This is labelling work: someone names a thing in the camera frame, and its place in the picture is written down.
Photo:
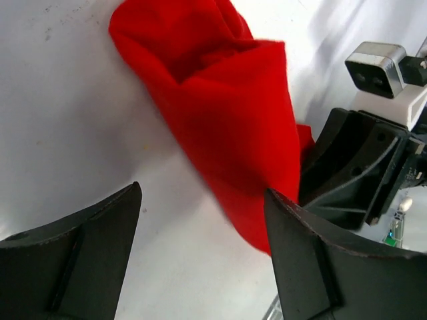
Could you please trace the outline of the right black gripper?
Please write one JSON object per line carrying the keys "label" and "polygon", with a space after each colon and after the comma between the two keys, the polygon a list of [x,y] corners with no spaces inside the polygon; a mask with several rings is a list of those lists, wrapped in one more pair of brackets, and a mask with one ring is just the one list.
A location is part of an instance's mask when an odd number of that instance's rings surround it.
{"label": "right black gripper", "polygon": [[302,165],[300,206],[348,230],[375,224],[401,189],[426,184],[426,115],[413,130],[331,110]]}

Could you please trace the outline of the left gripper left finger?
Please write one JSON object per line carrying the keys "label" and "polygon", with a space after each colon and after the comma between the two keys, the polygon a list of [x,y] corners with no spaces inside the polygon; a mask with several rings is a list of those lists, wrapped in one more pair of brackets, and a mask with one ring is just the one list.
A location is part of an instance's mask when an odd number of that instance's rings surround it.
{"label": "left gripper left finger", "polygon": [[1,241],[2,319],[114,319],[141,207],[135,182]]}

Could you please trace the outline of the red t shirt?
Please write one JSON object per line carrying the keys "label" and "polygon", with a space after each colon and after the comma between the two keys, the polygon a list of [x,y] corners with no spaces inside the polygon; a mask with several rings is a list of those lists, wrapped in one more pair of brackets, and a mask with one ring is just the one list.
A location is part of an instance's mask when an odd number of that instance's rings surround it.
{"label": "red t shirt", "polygon": [[269,253],[264,192],[296,200],[314,146],[284,43],[254,38],[229,1],[125,1],[109,33],[236,231]]}

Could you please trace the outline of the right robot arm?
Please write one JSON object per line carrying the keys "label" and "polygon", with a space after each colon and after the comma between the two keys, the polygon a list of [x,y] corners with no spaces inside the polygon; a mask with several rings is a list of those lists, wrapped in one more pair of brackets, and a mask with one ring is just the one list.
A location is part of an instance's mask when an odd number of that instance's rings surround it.
{"label": "right robot arm", "polygon": [[409,130],[363,111],[330,115],[302,165],[300,206],[349,231],[399,247],[407,190],[426,186],[426,113]]}

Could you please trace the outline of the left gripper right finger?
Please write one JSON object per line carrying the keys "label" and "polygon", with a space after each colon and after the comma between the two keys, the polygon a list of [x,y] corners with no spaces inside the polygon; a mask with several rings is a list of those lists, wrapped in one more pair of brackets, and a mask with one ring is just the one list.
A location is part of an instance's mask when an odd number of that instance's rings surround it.
{"label": "left gripper right finger", "polygon": [[426,255],[363,238],[268,189],[264,214],[285,319],[425,319]]}

